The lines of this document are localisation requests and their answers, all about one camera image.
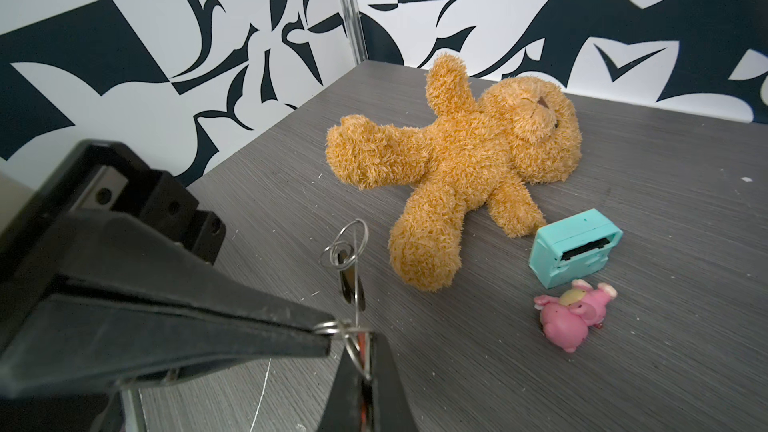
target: pink animal toy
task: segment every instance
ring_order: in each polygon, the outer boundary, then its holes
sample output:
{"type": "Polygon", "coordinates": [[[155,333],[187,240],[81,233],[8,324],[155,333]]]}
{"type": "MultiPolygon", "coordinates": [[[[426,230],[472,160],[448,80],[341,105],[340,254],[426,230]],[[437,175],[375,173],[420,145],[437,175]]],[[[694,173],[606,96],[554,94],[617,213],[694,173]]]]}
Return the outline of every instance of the pink animal toy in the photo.
{"type": "Polygon", "coordinates": [[[598,284],[595,290],[580,278],[571,282],[572,289],[560,298],[539,295],[533,302],[540,317],[544,335],[552,344],[569,353],[587,338],[589,326],[603,327],[605,305],[616,298],[616,289],[608,284],[598,284]]]}

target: teal plastic case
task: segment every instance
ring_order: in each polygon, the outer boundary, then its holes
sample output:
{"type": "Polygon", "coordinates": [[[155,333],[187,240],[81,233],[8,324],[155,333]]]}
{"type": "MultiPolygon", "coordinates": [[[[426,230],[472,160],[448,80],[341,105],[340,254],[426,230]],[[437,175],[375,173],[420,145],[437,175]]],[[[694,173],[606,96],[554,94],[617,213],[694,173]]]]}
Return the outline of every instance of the teal plastic case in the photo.
{"type": "Polygon", "coordinates": [[[602,269],[623,234],[593,208],[540,228],[528,265],[546,288],[557,287],[602,269]]]}

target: teddy bear head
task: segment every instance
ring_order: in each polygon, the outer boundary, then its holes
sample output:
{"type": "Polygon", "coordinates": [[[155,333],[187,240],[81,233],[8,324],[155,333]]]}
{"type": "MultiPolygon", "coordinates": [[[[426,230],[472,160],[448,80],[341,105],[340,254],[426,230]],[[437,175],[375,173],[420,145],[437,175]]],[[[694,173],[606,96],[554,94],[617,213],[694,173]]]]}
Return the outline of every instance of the teddy bear head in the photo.
{"type": "Polygon", "coordinates": [[[565,180],[581,158],[581,132],[571,101],[552,82],[523,76],[486,90],[479,105],[505,124],[524,182],[565,180]]]}

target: black and white wall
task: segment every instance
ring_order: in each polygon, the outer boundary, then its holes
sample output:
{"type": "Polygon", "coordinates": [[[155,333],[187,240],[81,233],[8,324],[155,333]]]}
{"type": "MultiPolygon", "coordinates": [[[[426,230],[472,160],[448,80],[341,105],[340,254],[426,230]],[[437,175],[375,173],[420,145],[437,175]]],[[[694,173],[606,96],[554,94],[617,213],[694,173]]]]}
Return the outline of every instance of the black and white wall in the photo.
{"type": "Polygon", "coordinates": [[[188,184],[353,67],[339,0],[0,1],[0,171],[84,138],[188,184]]]}
{"type": "Polygon", "coordinates": [[[768,0],[358,0],[373,60],[768,122],[768,0]]]}

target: fuzzy fur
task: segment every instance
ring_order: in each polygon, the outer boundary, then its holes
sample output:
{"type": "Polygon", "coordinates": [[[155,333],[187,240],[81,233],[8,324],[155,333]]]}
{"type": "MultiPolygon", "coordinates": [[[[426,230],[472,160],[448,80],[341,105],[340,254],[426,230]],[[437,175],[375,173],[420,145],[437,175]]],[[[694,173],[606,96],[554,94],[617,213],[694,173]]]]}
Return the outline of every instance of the fuzzy fur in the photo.
{"type": "Polygon", "coordinates": [[[389,236],[390,262],[406,283],[434,292],[461,267],[467,212],[487,204],[513,238],[546,225],[524,184],[565,180],[581,158],[581,133],[555,84],[506,79],[475,100],[455,56],[436,59],[427,101],[437,119],[423,129],[344,117],[328,131],[326,158],[339,180],[360,189],[414,186],[389,236]]]}

